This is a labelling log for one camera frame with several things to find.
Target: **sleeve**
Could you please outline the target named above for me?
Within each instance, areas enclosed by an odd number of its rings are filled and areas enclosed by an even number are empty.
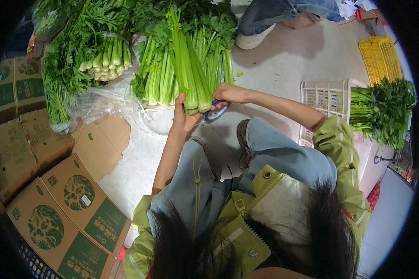
[[[343,198],[344,207],[352,216],[358,233],[356,239],[361,244],[365,235],[371,209],[358,186],[359,158],[354,147],[352,128],[339,116],[332,116],[321,123],[314,132],[315,148],[329,156],[337,168],[335,191]]]
[[[139,236],[135,238],[123,259],[124,272],[131,279],[144,279],[149,272],[148,256],[153,253],[154,238],[147,219],[147,211],[151,208],[154,196],[143,196],[134,210],[132,226],[138,230]]]

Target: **person's right hand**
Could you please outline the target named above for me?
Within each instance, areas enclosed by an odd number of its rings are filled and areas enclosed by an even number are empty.
[[[252,90],[229,83],[221,83],[213,93],[215,100],[229,101],[232,103],[248,103]]]

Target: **black hair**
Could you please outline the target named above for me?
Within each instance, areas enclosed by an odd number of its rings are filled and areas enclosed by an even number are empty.
[[[278,266],[313,277],[329,279],[357,278],[359,249],[352,228],[343,212],[341,197],[327,183],[312,191],[307,224],[310,241],[304,247],[310,262],[292,252],[279,234],[260,222],[248,219],[248,225],[268,244],[272,255],[258,268]],[[155,212],[155,244],[150,257],[151,279],[241,278],[241,258],[233,246],[227,246],[218,259],[214,249],[222,242],[219,222],[195,239],[187,233],[177,210],[169,206],[168,214]]]

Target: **brown shoe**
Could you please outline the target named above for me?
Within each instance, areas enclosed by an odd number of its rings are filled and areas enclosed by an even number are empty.
[[[193,142],[197,142],[203,149],[203,152],[205,153],[206,158],[208,159],[208,150],[206,148],[205,143],[202,141],[201,138],[197,137],[197,136],[191,136],[188,139],[189,141],[193,141]],[[214,181],[220,181],[221,178],[221,174],[220,171],[213,166],[211,163],[209,163],[209,167],[211,169],[212,174],[214,175]]]
[[[245,169],[248,168],[248,164],[251,161],[251,152],[248,148],[247,137],[245,135],[247,130],[247,124],[250,120],[251,119],[242,120],[237,128],[238,141],[242,152],[239,158],[239,168],[241,171],[245,171]]]

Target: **metal snap button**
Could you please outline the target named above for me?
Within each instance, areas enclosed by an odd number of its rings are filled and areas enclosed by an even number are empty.
[[[259,253],[256,249],[253,249],[248,253],[248,255],[250,256],[250,258],[256,258],[259,255]]]
[[[264,172],[264,174],[262,175],[265,179],[269,179],[270,177],[272,177],[272,174],[269,171]]]

